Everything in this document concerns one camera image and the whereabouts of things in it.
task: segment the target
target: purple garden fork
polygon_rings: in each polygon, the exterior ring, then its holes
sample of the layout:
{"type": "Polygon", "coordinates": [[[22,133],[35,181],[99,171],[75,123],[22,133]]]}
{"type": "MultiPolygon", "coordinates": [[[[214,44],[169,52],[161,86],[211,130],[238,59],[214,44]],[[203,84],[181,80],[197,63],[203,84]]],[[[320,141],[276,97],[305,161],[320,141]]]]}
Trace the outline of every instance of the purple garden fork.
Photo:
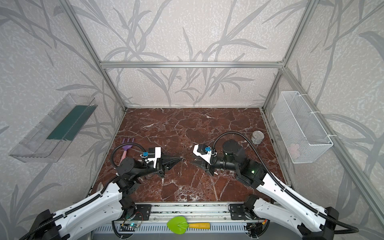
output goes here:
{"type": "Polygon", "coordinates": [[[131,147],[132,147],[132,145],[125,145],[125,146],[122,147],[122,148],[124,149],[124,153],[123,153],[122,156],[121,156],[120,163],[121,163],[121,161],[122,161],[124,158],[126,158],[126,156],[127,156],[127,150],[130,149],[131,147]]]}

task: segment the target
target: gray floor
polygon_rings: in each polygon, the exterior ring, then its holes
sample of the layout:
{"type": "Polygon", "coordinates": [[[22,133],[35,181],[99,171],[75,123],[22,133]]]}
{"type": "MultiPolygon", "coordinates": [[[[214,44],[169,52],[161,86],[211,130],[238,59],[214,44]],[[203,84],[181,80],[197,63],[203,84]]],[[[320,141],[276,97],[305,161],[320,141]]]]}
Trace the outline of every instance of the gray floor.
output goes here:
{"type": "MultiPolygon", "coordinates": [[[[117,240],[114,234],[95,234],[93,240],[117,240]]],[[[250,240],[245,233],[186,233],[177,234],[134,234],[129,240],[250,240]]],[[[297,234],[276,223],[271,223],[267,231],[259,238],[260,240],[278,239],[278,240],[301,240],[297,234]]]]}

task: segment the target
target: pink handle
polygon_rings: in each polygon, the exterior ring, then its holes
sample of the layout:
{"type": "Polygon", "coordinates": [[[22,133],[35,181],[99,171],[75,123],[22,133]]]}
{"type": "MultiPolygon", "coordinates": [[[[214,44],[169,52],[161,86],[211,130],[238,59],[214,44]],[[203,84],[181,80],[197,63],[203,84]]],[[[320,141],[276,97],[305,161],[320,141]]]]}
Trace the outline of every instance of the pink handle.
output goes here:
{"type": "Polygon", "coordinates": [[[124,151],[123,154],[122,154],[122,156],[121,156],[120,163],[121,163],[121,161],[122,161],[126,156],[127,156],[127,151],[124,151]]]}

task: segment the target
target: robotic arm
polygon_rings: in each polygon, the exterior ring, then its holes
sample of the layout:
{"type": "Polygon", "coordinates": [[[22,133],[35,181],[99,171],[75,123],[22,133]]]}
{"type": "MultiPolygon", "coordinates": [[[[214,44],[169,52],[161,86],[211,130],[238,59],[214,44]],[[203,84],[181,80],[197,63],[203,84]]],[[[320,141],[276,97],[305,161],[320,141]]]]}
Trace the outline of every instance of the robotic arm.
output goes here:
{"type": "Polygon", "coordinates": [[[334,234],[359,231],[356,227],[339,222],[339,213],[334,208],[316,205],[281,182],[267,169],[253,144],[241,133],[226,132],[215,140],[212,147],[205,144],[195,145],[193,153],[199,160],[192,163],[207,174],[213,176],[215,169],[235,171],[238,181],[264,193],[282,206],[251,195],[243,204],[244,212],[250,219],[272,220],[296,232],[305,240],[332,240],[334,234]],[[237,134],[247,140],[261,163],[246,158],[244,148],[232,139],[223,143],[223,156],[218,156],[215,144],[226,134],[237,134]],[[335,230],[336,225],[347,230],[335,230]]]}
{"type": "Polygon", "coordinates": [[[125,143],[116,147],[111,154],[111,164],[117,176],[102,190],[65,209],[40,213],[28,234],[20,240],[76,240],[99,226],[124,216],[133,216],[137,207],[129,196],[141,185],[139,177],[157,173],[161,178],[183,157],[172,157],[161,152],[160,147],[149,148],[148,152],[137,143],[125,143]],[[125,145],[135,145],[143,150],[142,161],[125,158],[117,166],[113,162],[115,152],[125,145]]]}

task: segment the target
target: purple fork head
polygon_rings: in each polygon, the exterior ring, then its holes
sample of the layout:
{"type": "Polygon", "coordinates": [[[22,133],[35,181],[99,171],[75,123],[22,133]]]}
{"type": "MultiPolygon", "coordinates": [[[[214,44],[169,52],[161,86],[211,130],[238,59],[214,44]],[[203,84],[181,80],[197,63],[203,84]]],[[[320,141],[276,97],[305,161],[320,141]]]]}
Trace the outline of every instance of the purple fork head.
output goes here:
{"type": "MultiPolygon", "coordinates": [[[[128,140],[125,142],[125,138],[122,140],[122,143],[127,143],[127,142],[130,142],[129,141],[130,140],[130,138],[128,138],[128,140]]],[[[130,149],[132,147],[132,145],[125,145],[125,146],[123,146],[122,148],[124,149],[124,151],[127,151],[128,149],[130,149]]]]}

